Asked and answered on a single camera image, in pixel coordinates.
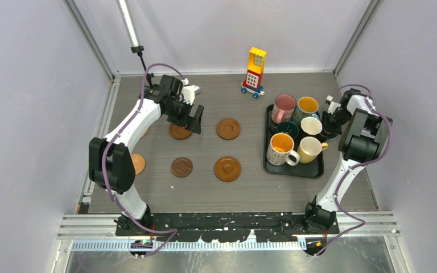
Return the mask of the white patterned mug orange inside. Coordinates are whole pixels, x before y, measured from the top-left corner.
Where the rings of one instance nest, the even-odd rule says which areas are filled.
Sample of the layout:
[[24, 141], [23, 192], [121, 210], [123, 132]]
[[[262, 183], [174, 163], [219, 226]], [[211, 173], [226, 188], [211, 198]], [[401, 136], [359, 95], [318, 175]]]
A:
[[274, 166], [299, 164], [299, 154], [294, 150], [295, 142], [285, 133], [274, 134], [266, 151], [266, 160]]

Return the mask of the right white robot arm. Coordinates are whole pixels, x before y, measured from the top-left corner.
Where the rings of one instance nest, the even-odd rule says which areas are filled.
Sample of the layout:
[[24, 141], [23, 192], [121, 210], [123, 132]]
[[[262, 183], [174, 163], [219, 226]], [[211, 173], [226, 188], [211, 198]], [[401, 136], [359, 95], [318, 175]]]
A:
[[341, 136], [339, 161], [326, 186], [306, 205], [303, 230], [321, 233], [328, 230], [341, 211], [341, 201], [356, 176], [376, 162], [389, 148], [393, 120], [378, 114], [369, 95], [357, 89], [344, 92], [339, 102], [327, 98], [323, 113], [323, 132], [327, 138]]

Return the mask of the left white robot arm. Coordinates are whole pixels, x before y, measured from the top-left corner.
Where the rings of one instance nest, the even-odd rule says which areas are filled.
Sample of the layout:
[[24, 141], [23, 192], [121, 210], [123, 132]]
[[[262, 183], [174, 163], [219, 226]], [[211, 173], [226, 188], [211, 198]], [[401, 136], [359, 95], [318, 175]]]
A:
[[135, 168], [131, 152], [145, 131], [160, 117], [191, 133], [201, 133], [204, 106], [199, 105], [190, 115], [200, 87], [187, 79], [162, 76], [158, 84], [145, 87], [137, 103], [126, 118], [103, 138], [89, 142], [89, 179], [106, 190], [110, 199], [131, 219], [130, 228], [138, 235], [146, 235], [152, 227], [149, 206], [134, 186]]

